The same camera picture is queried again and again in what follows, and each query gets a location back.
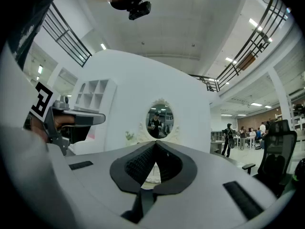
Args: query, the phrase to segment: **black and white tag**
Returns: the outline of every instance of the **black and white tag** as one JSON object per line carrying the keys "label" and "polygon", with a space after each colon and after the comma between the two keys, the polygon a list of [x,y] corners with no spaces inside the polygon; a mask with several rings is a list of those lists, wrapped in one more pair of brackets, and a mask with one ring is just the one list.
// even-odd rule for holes
{"label": "black and white tag", "polygon": [[59,94],[47,85],[38,82],[35,89],[38,96],[30,112],[44,122],[48,109],[53,105]]}

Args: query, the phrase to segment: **black railing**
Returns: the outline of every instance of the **black railing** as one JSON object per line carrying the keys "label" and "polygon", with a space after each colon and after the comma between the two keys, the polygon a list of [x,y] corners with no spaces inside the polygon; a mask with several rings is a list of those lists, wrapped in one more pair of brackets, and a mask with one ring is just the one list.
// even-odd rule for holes
{"label": "black railing", "polygon": [[81,67],[92,56],[85,45],[73,32],[54,3],[51,4],[45,20],[44,29]]}
{"label": "black railing", "polygon": [[218,85],[218,81],[216,79],[211,78],[211,77],[202,76],[202,75],[195,75],[195,74],[190,74],[190,76],[203,82],[206,85],[206,89],[208,91],[211,91],[211,92],[219,91],[219,85]]}
{"label": "black railing", "polygon": [[[284,12],[281,11],[282,8],[285,8],[283,7],[283,2],[280,1],[279,3],[279,0],[276,0],[275,6],[273,9],[271,9],[273,2],[274,0],[269,1],[262,18],[260,19],[255,30],[252,32],[250,38],[247,40],[238,54],[233,58],[233,60],[229,63],[226,69],[217,77],[216,82],[219,85],[219,89],[228,84],[229,81],[235,76],[238,76],[240,71],[246,69],[259,56],[259,54],[266,49],[269,43],[272,42],[271,37],[273,36],[274,32],[277,30],[282,21],[286,20],[286,9]],[[272,31],[270,31],[277,19],[280,19],[279,23],[273,27]]]}

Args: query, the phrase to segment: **black slot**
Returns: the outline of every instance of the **black slot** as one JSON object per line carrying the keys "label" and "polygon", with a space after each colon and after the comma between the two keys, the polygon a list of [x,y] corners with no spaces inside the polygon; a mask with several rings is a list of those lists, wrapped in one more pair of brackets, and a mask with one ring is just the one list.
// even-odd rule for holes
{"label": "black slot", "polygon": [[71,168],[71,170],[77,170],[77,169],[81,169],[81,168],[85,168],[88,166],[92,166],[93,163],[91,161],[84,161],[84,162],[80,162],[80,163],[76,163],[76,164],[71,164],[69,165],[69,167]]}
{"label": "black slot", "polygon": [[223,186],[248,220],[263,212],[263,209],[236,181],[225,183]]}

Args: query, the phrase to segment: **white cabinet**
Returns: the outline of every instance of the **white cabinet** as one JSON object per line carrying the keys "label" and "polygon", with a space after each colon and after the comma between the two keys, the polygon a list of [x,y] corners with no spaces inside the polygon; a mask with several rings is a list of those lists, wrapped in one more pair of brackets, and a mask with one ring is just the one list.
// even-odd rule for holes
{"label": "white cabinet", "polygon": [[86,140],[71,144],[69,149],[76,155],[99,153],[104,151],[107,132],[108,116],[116,90],[112,79],[94,80],[78,84],[72,96],[75,101],[71,104],[74,110],[100,113],[106,116],[106,121],[90,128]]}

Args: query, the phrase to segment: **oval mirror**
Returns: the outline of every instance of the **oval mirror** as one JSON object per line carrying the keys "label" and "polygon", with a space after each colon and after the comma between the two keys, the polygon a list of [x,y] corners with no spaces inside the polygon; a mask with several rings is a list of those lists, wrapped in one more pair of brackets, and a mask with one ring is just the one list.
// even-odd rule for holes
{"label": "oval mirror", "polygon": [[153,138],[165,138],[173,129],[173,121],[173,112],[167,105],[154,105],[146,116],[147,131]]}

